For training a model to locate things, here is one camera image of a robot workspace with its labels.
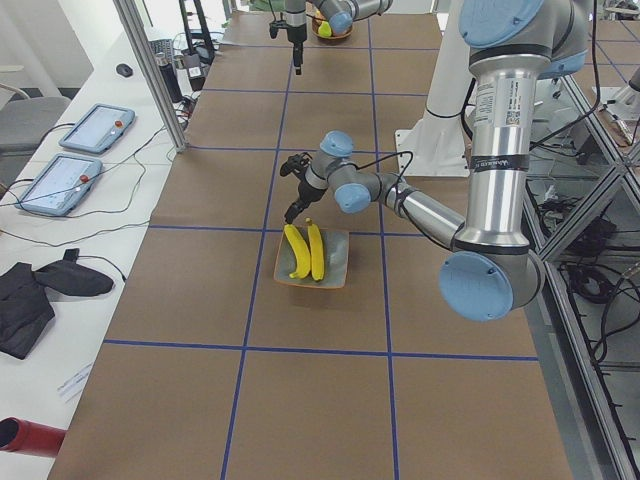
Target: chair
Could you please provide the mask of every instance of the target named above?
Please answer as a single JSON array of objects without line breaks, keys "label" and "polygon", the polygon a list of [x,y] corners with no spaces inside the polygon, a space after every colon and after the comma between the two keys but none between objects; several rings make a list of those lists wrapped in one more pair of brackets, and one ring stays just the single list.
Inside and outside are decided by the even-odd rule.
[{"label": "chair", "polygon": [[[20,70],[21,66],[0,65],[0,73]],[[0,155],[33,153],[42,136],[56,125],[71,100],[66,97],[31,98],[23,90],[3,83],[0,83],[0,88],[22,97],[0,109]]]}]

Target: yellow banana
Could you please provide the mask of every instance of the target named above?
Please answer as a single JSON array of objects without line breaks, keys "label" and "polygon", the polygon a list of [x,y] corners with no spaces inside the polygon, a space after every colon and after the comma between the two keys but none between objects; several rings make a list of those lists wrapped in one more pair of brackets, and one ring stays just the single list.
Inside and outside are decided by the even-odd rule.
[{"label": "yellow banana", "polygon": [[309,245],[311,247],[311,276],[316,282],[324,278],[324,245],[322,244],[322,236],[320,229],[311,221],[307,222],[307,234],[309,235]]},{"label": "yellow banana", "polygon": [[311,254],[309,253],[307,242],[304,241],[304,238],[302,238],[302,235],[295,225],[285,225],[284,234],[296,257],[296,269],[289,274],[289,277],[306,278],[311,271]]}]

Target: blue tablet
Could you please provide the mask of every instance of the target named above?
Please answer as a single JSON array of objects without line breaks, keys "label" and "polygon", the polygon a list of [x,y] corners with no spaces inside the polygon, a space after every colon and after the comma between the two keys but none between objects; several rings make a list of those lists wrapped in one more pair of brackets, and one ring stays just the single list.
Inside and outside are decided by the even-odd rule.
[{"label": "blue tablet", "polygon": [[58,143],[71,150],[102,153],[122,136],[135,117],[129,108],[98,103]]},{"label": "blue tablet", "polygon": [[60,217],[74,208],[102,171],[95,158],[58,153],[20,196],[17,208]]}]

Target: light blue joint cover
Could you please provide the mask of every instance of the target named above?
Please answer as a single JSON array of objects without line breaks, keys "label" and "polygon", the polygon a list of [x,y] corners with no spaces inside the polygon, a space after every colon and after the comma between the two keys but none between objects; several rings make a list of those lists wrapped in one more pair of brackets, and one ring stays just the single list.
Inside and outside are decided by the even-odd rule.
[{"label": "light blue joint cover", "polygon": [[570,57],[563,58],[562,60],[556,60],[551,62],[547,69],[540,74],[538,80],[544,80],[546,78],[558,78],[565,75],[576,73],[584,66],[584,62],[587,60],[587,51],[571,55]]},{"label": "light blue joint cover", "polygon": [[333,198],[344,213],[361,212],[371,203],[369,190],[360,183],[340,185],[333,194]]},{"label": "light blue joint cover", "polygon": [[472,48],[496,47],[516,36],[534,19],[544,0],[473,0],[464,2],[458,28]]},{"label": "light blue joint cover", "polygon": [[509,279],[498,265],[475,252],[456,252],[440,268],[440,292],[449,306],[470,320],[504,317],[513,306]]},{"label": "light blue joint cover", "polygon": [[320,149],[333,157],[348,158],[353,153],[353,140],[344,132],[332,130],[320,142]]},{"label": "light blue joint cover", "polygon": [[353,25],[353,19],[348,12],[336,13],[329,19],[329,26],[334,35],[341,35]]}]

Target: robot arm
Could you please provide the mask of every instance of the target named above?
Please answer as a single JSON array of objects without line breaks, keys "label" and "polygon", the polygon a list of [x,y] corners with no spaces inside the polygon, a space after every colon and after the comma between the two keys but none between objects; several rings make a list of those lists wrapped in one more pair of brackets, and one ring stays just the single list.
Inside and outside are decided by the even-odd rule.
[{"label": "robot arm", "polygon": [[[310,0],[326,18],[331,31],[337,34],[347,29],[357,20],[386,12],[393,0]],[[284,19],[269,24],[271,38],[276,38],[278,30],[287,31],[287,39],[293,44],[293,66],[296,75],[302,74],[303,44],[307,40],[307,0],[285,0]]]},{"label": "robot arm", "polygon": [[536,80],[574,73],[584,63],[588,0],[467,0],[460,33],[471,47],[476,118],[467,216],[412,188],[395,174],[362,173],[353,146],[330,132],[303,165],[291,222],[329,187],[345,213],[382,202],[454,253],[440,271],[440,289],[461,315],[501,318],[526,305],[544,283],[540,260],[522,234],[523,199]]}]

